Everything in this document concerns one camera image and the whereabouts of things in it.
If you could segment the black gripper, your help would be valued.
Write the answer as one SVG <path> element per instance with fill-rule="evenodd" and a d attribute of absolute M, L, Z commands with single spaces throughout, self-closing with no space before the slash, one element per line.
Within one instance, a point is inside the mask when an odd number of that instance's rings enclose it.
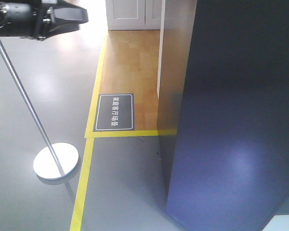
<path fill-rule="evenodd" d="M 78 31 L 89 20 L 84 8 L 52 6 L 52 0 L 0 0 L 0 37 L 44 40 Z"/>

